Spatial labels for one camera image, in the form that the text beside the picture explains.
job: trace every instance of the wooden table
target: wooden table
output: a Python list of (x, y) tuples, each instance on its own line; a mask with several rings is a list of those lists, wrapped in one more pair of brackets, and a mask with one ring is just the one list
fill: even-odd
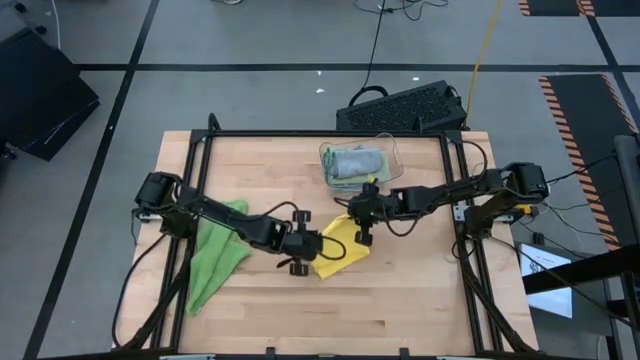
[[(182, 174), (189, 136), (165, 133), (156, 170)], [(464, 139), (480, 144), (494, 166), (486, 133), (464, 133)], [(291, 200), (312, 211), (310, 229), (323, 229), (345, 209), (332, 201), (324, 183), (318, 147), (348, 140), (216, 137), (205, 194), (220, 201), (246, 199), (250, 213)], [(438, 140), (396, 141), (404, 174), (390, 186), (445, 183)], [(482, 157), (472, 146), (465, 145), (465, 153), (472, 171)], [(194, 186), (198, 171), (196, 165)], [(291, 214), (281, 209), (273, 216), (288, 219)], [(409, 222), (392, 225), (404, 231)], [(136, 257), (158, 238), (158, 228), (159, 222), (142, 226)], [(283, 257), (252, 249), (201, 313), (185, 316), (180, 352), (264, 354), (273, 346), (278, 354), (397, 355), (401, 347), (412, 355), (473, 354), (460, 267), (450, 253), (455, 240), (450, 207), (424, 217), (407, 237), (397, 238), (381, 225), (372, 233), (371, 255), (325, 281), (315, 274), (290, 276), (286, 268), (275, 267)], [(508, 225), (496, 224), (493, 234), (512, 242)], [(131, 338), (158, 300), (168, 245), (165, 240), (131, 277), (118, 325), (122, 341)], [(484, 245), (497, 306), (522, 338), (537, 347), (515, 253), (495, 242)], [(484, 346), (490, 349), (486, 312), (479, 302), (478, 308)], [(173, 309), (167, 311), (163, 345), (174, 315)]]

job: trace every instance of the green cloth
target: green cloth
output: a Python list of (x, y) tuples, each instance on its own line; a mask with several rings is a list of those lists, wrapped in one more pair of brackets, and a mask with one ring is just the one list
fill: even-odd
[[(324, 168), (324, 178), (327, 184), (334, 189), (362, 189), (362, 184), (369, 182), (369, 175), (353, 176), (345, 179), (335, 179), (329, 174), (331, 165), (333, 163), (333, 152), (336, 149), (328, 147), (324, 154), (322, 154), (322, 165)], [(384, 150), (380, 150), (382, 154), (382, 169), (380, 171), (371, 174), (379, 182), (385, 182), (391, 180), (391, 171), (389, 170), (389, 156)]]
[[(225, 205), (245, 214), (249, 208), (247, 202), (242, 200)], [(210, 221), (201, 220), (198, 226), (197, 251), (191, 259), (187, 314), (197, 315), (247, 256), (249, 249), (240, 242), (238, 234)]]

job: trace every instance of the clear plastic container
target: clear plastic container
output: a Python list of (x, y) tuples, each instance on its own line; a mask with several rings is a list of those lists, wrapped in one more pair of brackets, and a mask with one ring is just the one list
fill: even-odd
[[(358, 150), (358, 149), (378, 149), (382, 155), (383, 166), (378, 172), (360, 175), (345, 179), (336, 179), (331, 174), (330, 159), (332, 151), (335, 150)], [(346, 143), (323, 143), (320, 145), (320, 162), (324, 172), (324, 180), (333, 190), (338, 191), (361, 191), (362, 183), (377, 178), (378, 184), (383, 184), (398, 178), (404, 172), (400, 153), (395, 139), (389, 133), (381, 133), (375, 138), (350, 141)]]

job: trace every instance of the yellow cable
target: yellow cable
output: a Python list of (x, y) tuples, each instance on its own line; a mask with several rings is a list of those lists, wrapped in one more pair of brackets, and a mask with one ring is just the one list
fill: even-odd
[(480, 49), (480, 56), (478, 56), (476, 65), (473, 67), (473, 75), (471, 76), (471, 87), (469, 88), (469, 100), (467, 101), (467, 117), (464, 119), (464, 126), (467, 126), (467, 123), (469, 122), (469, 118), (471, 117), (471, 101), (473, 99), (473, 89), (476, 86), (476, 77), (478, 76), (478, 68), (480, 67), (480, 64), (482, 64), (482, 58), (484, 58), (484, 52), (485, 50), (487, 50), (487, 47), (489, 46), (491, 33), (493, 33), (493, 28), (496, 25), (498, 16), (500, 15), (501, 6), (502, 6), (502, 0), (498, 0), (498, 3), (496, 4), (496, 10), (494, 11), (493, 17), (491, 18), (491, 23), (489, 24), (489, 29), (487, 30), (487, 34), (484, 36), (484, 43), (482, 44), (482, 49)]

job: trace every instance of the yellow cloth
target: yellow cloth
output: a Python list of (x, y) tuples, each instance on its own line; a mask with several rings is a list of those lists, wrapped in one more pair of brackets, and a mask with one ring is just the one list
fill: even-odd
[[(348, 215), (338, 216), (324, 229), (322, 235), (334, 238), (344, 244), (347, 254), (341, 260), (327, 260), (322, 256), (317, 256), (311, 262), (311, 266), (322, 280), (369, 255), (368, 247), (356, 243), (356, 232), (358, 231), (360, 231), (360, 227)], [(342, 251), (342, 247), (334, 241), (324, 240), (323, 254), (329, 257), (339, 257), (342, 255)]]

